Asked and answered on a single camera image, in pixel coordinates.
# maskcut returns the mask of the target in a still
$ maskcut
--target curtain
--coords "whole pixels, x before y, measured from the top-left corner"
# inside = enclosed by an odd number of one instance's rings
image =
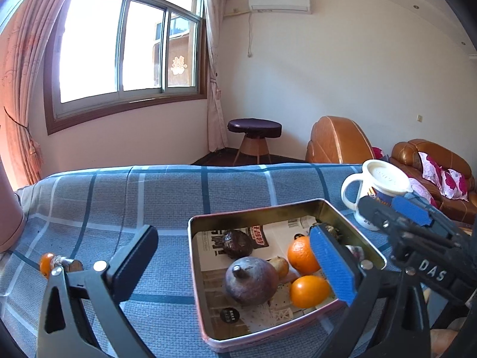
[[[204,0],[207,24],[207,46],[209,55],[207,90],[207,132],[208,148],[214,152],[228,145],[225,128],[220,89],[217,85],[217,61],[219,58],[220,28],[224,19],[225,3],[227,0]]]
[[[33,85],[53,24],[65,0],[25,0],[2,32],[6,44],[0,67],[5,129],[19,187],[41,179],[41,152],[28,129]]]

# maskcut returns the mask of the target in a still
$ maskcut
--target screw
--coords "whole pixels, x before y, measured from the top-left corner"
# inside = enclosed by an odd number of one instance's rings
[[[58,276],[61,272],[63,271],[63,268],[60,266],[57,266],[52,270],[52,275],[53,276]]]
[[[365,271],[370,271],[371,269],[373,269],[373,266],[374,266],[374,264],[369,260],[361,261],[360,265]]]
[[[406,273],[409,276],[414,276],[416,274],[416,269],[414,269],[412,266],[407,266],[406,267]]]
[[[108,263],[106,261],[96,261],[92,268],[97,272],[102,272],[107,266]]]

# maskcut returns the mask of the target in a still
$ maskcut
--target orange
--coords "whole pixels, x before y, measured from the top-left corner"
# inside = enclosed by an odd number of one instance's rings
[[[290,300],[298,308],[311,308],[330,296],[331,287],[323,277],[303,276],[290,287]]]
[[[312,274],[320,270],[320,264],[316,261],[309,245],[309,237],[299,237],[288,248],[288,262],[300,274]]]
[[[49,277],[49,273],[52,271],[52,258],[54,256],[53,253],[45,253],[40,258],[40,272],[46,278]]]

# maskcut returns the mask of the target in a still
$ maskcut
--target bed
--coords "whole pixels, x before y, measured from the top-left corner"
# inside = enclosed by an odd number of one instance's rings
[[[187,225],[199,214],[275,206],[312,198],[330,201],[353,224],[340,198],[343,180],[361,166],[308,163],[246,167],[132,166],[52,175],[17,191],[27,224],[17,244],[1,255],[0,316],[25,354],[36,352],[37,323],[46,279],[42,254],[80,259],[85,268],[109,260],[137,228],[159,233],[156,254],[125,315],[157,357],[311,357],[343,310],[306,330],[242,351],[217,354],[201,340],[190,274]],[[385,234],[362,229],[385,255]],[[102,349],[115,356],[88,301],[85,309]],[[365,348],[364,334],[355,354]]]

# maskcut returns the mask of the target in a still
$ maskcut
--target mug lid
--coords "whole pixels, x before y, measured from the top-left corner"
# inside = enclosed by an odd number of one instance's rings
[[[363,164],[376,185],[390,192],[412,192],[407,175],[398,167],[382,160],[368,160]]]

